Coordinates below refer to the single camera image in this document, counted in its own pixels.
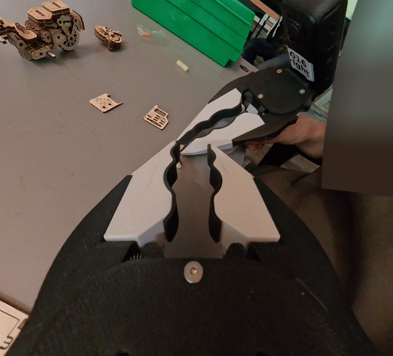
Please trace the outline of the clear plastic bag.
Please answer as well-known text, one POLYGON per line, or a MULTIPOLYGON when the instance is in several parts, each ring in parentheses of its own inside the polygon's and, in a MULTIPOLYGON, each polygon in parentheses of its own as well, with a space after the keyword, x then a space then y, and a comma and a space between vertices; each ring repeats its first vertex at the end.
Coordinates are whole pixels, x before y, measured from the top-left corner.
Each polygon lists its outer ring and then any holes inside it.
POLYGON ((166 39, 166 35, 165 35, 165 33, 163 32, 163 30, 150 30, 149 28, 147 28, 146 26, 144 26, 144 25, 138 25, 137 26, 137 30, 138 30, 138 34, 141 36, 141 37, 143 37, 143 38, 147 38, 147 39, 151 39, 151 40, 165 40, 166 39), (144 37, 144 36, 141 36, 139 33, 140 33, 140 30, 141 29, 144 29, 144 30, 147 30, 147 31, 150 31, 151 32, 151 37, 144 37))

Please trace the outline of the person's right forearm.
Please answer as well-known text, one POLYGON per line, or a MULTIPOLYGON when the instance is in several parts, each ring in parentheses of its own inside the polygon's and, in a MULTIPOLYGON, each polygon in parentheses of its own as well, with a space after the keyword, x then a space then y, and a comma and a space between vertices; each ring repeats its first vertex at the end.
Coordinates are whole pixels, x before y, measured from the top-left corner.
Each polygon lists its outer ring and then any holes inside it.
POLYGON ((326 123, 300 114, 294 127, 296 128, 294 144, 307 156, 322 158, 326 123))

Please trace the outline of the large wooden model motorcycle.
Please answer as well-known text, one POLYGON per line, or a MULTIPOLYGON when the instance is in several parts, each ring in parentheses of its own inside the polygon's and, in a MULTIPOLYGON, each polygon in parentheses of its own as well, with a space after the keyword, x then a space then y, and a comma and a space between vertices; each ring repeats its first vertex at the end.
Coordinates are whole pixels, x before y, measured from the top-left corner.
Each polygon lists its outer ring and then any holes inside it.
POLYGON ((27 15, 24 25, 0 18, 0 40, 13 45, 28 61, 47 56, 55 58, 53 50, 57 47, 73 50, 79 44, 80 32, 85 30, 82 16, 61 0, 32 7, 27 15))

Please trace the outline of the wooden piece with round cutouts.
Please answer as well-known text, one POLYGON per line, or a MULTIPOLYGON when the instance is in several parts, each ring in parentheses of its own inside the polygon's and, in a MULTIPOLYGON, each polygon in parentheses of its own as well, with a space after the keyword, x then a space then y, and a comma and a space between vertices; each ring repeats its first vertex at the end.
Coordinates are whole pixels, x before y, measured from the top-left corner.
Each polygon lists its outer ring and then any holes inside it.
POLYGON ((111 99, 111 95, 105 93, 89 100, 89 104, 101 113, 107 113, 123 105, 123 102, 115 102, 111 99))

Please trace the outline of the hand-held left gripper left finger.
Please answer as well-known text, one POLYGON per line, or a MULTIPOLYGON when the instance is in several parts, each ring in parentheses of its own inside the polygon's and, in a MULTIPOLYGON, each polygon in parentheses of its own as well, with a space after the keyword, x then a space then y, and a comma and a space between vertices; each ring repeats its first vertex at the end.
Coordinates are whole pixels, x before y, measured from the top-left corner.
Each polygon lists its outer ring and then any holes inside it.
POLYGON ((173 241, 179 226, 173 190, 179 160, 180 144, 175 140, 133 172, 105 241, 133 241, 139 247, 173 241))

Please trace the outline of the pale laser-cut parts sheet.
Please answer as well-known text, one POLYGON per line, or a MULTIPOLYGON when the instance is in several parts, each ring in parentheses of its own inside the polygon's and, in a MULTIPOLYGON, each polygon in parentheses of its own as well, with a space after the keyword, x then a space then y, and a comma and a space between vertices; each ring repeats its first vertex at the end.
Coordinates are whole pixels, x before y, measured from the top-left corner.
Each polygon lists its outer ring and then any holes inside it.
POLYGON ((28 315, 0 301, 0 355, 4 356, 23 329, 28 315))

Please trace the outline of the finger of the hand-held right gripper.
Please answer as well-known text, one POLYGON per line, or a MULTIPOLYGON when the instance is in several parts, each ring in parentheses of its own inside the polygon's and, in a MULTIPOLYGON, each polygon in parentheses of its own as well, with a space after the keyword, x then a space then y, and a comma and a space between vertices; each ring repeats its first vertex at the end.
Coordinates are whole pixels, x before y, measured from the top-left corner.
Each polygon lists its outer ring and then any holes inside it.
POLYGON ((233 148, 233 140, 245 133, 248 133, 265 123, 256 114, 242 113, 228 125, 213 129, 206 136, 196 138, 181 151, 181 155, 199 155, 207 153, 208 145, 218 147, 220 150, 233 148))
POLYGON ((246 113, 242 95, 238 89, 232 89, 208 103, 180 134, 178 142, 188 145, 196 138, 206 136, 213 129, 228 125, 242 113, 246 113))

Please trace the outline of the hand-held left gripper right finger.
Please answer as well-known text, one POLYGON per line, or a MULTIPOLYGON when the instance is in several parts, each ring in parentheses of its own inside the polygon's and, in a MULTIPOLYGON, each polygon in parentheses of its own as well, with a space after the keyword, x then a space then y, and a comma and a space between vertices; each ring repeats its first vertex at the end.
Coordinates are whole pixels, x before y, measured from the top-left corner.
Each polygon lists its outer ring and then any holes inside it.
POLYGON ((228 250, 232 244, 245 249, 250 243, 275 243, 279 231, 254 182, 253 176, 218 147, 208 145, 209 234, 228 250))

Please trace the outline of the small wooden model part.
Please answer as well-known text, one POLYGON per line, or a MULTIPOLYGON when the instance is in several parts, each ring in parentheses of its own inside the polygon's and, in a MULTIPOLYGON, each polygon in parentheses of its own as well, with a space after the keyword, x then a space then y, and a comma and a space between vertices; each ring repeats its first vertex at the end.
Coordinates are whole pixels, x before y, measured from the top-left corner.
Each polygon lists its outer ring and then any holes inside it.
POLYGON ((119 31, 113 31, 108 27, 96 25, 94 34, 110 51, 115 51, 121 46, 122 33, 119 31))

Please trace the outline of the green plastic bin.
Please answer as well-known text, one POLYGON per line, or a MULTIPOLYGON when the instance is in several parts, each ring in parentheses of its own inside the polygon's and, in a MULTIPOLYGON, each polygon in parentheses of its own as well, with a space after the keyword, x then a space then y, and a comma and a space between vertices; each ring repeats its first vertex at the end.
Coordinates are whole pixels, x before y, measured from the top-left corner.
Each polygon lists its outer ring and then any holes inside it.
POLYGON ((222 67, 241 56, 255 17, 238 0, 131 0, 131 3, 222 67))

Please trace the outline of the grey desk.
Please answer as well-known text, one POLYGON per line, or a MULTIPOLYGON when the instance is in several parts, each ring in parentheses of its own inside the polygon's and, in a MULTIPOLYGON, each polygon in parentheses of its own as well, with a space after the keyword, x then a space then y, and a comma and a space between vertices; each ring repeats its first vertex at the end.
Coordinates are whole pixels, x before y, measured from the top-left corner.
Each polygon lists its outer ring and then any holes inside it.
MULTIPOLYGON (((1 0, 1 17, 25 24, 51 0, 1 0)), ((1 300, 30 313, 64 241, 125 175, 179 136, 225 84, 253 69, 222 67, 132 7, 131 0, 61 0, 85 30, 71 51, 27 61, 1 45, 1 300), (96 25, 122 33, 110 51, 96 25), (138 34, 163 30, 165 40, 138 34), (182 71, 176 61, 189 67, 182 71), (89 100, 123 105, 101 113, 89 100), (161 131, 144 121, 157 105, 161 131)))

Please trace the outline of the wooden piece with slot cutouts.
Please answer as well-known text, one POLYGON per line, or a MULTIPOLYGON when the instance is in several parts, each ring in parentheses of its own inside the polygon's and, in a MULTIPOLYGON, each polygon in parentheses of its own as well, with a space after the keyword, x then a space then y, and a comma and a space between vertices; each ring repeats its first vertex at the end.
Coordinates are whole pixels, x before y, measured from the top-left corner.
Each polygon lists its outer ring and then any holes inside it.
POLYGON ((144 121, 149 123, 150 125, 156 127, 159 130, 163 130, 167 124, 169 123, 168 120, 168 113, 160 109, 157 105, 155 105, 145 116, 144 121))

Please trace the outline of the person's right hand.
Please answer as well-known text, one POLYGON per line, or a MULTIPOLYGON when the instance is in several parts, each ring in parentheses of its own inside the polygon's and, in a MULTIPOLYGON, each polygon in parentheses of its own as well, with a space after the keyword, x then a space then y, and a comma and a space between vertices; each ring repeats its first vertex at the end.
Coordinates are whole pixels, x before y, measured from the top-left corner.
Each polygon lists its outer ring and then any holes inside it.
POLYGON ((268 140, 262 141, 248 141, 243 145, 252 151, 262 149, 265 144, 299 144, 306 141, 308 138, 308 122, 305 115, 299 115, 295 124, 285 128, 278 136, 268 140))

